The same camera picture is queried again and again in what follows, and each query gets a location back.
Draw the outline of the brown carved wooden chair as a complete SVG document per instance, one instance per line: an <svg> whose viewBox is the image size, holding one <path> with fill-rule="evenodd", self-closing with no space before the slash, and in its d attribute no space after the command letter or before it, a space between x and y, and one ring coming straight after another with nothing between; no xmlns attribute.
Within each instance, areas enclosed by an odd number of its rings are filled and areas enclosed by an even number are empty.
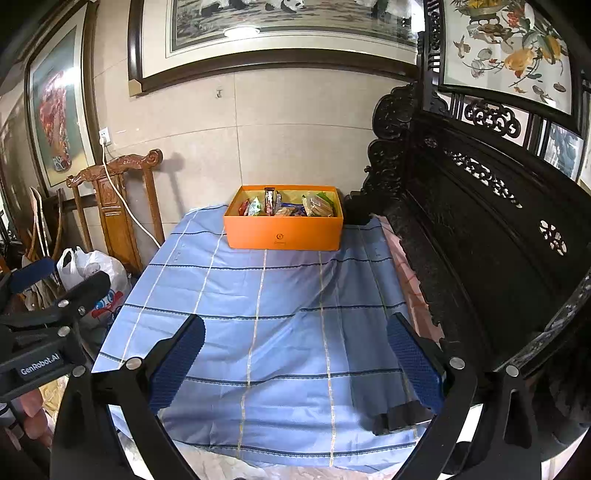
<svg viewBox="0 0 591 480"><path fill-rule="evenodd" d="M80 186L89 183L94 189L100 225L107 254L119 260L127 272L137 276L143 270L135 230L143 226L133 219L126 204L124 175L131 171L141 173L147 204L154 230L146 234L157 245L164 242L163 224L156 194L153 170L163 161L163 153L152 149L146 155L129 154L110 162L104 161L81 170L66 179L66 186L72 190L76 211L82 227L84 246L91 250L92 240L82 205Z"/></svg>

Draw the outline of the framed bird flower panel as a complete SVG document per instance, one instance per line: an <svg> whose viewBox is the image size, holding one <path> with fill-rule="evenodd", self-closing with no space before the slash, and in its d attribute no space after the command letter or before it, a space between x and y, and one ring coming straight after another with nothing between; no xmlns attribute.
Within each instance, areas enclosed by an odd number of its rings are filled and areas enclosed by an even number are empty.
<svg viewBox="0 0 591 480"><path fill-rule="evenodd" d="M443 83L572 113L565 41L526 1L445 1Z"/></svg>

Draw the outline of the pale green snack packet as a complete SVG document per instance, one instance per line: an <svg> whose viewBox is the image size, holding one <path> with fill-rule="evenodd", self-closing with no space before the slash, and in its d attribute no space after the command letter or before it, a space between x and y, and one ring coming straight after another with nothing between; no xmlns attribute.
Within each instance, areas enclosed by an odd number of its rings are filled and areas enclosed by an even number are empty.
<svg viewBox="0 0 591 480"><path fill-rule="evenodd" d="M249 216L266 216L266 206L259 197L253 197L249 200L249 207L247 208Z"/></svg>

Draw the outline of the dark carved wooden bench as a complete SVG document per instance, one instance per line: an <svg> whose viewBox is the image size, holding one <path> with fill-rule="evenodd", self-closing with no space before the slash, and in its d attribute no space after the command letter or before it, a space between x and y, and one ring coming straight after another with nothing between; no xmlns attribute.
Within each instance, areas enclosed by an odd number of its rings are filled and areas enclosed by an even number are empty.
<svg viewBox="0 0 591 480"><path fill-rule="evenodd" d="M590 432L590 197L538 150L544 125L584 129L588 49L551 2L528 2L567 45L572 113L448 86L444 2L425 4L418 78L376 106L345 217L388 219L433 322L479 371L524 374L549 459Z"/></svg>

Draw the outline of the framed red flower painting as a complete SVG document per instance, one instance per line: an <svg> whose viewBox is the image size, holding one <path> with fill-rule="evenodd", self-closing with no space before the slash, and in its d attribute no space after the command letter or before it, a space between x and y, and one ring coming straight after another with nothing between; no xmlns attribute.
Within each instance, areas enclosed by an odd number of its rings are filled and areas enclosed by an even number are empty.
<svg viewBox="0 0 591 480"><path fill-rule="evenodd" d="M26 125L44 193L99 156L93 106L93 46L98 3L78 1L42 32L25 64Z"/></svg>

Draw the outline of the pink floral cloth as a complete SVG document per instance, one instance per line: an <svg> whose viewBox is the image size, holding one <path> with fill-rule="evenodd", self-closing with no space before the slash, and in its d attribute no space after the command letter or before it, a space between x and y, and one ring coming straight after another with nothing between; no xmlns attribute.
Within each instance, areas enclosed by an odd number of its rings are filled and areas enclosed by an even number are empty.
<svg viewBox="0 0 591 480"><path fill-rule="evenodd" d="M421 337L439 343L444 337L440 326L436 326L421 290L421 282L410 266L407 255L401 245L401 239L394 234L393 228L385 216L377 215L380 221L389 249L393 256L394 269L397 272L402 291L407 302L410 322Z"/></svg>

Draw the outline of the brown biscuit clear packet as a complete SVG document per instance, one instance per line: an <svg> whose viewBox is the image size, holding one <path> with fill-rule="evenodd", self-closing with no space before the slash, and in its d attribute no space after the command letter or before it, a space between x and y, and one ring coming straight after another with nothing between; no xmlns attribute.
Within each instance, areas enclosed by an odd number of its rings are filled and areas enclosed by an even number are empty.
<svg viewBox="0 0 591 480"><path fill-rule="evenodd" d="M334 204L322 192L305 194L303 205L308 217L332 217L335 215Z"/></svg>

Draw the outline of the orange noodle snack packet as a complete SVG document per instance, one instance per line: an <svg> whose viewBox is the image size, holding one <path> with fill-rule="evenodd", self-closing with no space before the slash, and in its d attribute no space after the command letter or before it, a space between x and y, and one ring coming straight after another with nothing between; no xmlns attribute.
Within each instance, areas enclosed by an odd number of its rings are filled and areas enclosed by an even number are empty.
<svg viewBox="0 0 591 480"><path fill-rule="evenodd" d="M239 207L238 207L238 215L239 216L249 216L249 206L252 201L249 198L246 198Z"/></svg>

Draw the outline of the white wall socket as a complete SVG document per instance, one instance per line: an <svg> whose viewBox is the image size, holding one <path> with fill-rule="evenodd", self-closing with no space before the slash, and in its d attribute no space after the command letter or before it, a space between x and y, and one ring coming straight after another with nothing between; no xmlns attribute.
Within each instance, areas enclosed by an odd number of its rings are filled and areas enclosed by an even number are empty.
<svg viewBox="0 0 591 480"><path fill-rule="evenodd" d="M111 144L111 136L107 127L99 130L99 144L103 147L107 147Z"/></svg>

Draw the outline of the large framed landscape painting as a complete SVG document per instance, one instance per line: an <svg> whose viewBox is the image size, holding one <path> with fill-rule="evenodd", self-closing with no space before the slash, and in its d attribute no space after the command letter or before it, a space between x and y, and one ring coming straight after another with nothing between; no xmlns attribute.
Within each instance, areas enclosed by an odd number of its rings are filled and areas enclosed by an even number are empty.
<svg viewBox="0 0 591 480"><path fill-rule="evenodd" d="M424 28L420 1L133 1L128 90L263 68L413 79Z"/></svg>

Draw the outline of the blue checked tablecloth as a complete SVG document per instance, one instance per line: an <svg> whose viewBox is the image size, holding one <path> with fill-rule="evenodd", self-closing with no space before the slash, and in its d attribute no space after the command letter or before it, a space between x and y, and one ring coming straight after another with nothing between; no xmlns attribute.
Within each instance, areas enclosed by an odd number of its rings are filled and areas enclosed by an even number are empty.
<svg viewBox="0 0 591 480"><path fill-rule="evenodd" d="M378 436L374 419L415 399L387 340L408 305L380 219L346 226L335 252L235 250L223 206L189 212L118 313L94 368L118 368L190 314L205 340L161 419L185 446L253 465L376 472L424 433Z"/></svg>

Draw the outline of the orange cardboard box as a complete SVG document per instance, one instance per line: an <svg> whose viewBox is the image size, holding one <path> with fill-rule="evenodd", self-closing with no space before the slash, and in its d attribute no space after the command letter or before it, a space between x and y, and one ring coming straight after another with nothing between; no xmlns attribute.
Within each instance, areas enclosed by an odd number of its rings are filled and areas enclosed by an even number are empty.
<svg viewBox="0 0 591 480"><path fill-rule="evenodd" d="M287 203L301 203L304 194L325 193L334 203L332 217L239 215L246 200L259 199L264 209L264 189L273 188ZM233 249L337 251L341 245L344 214L339 191L327 185L243 185L223 215L228 244Z"/></svg>

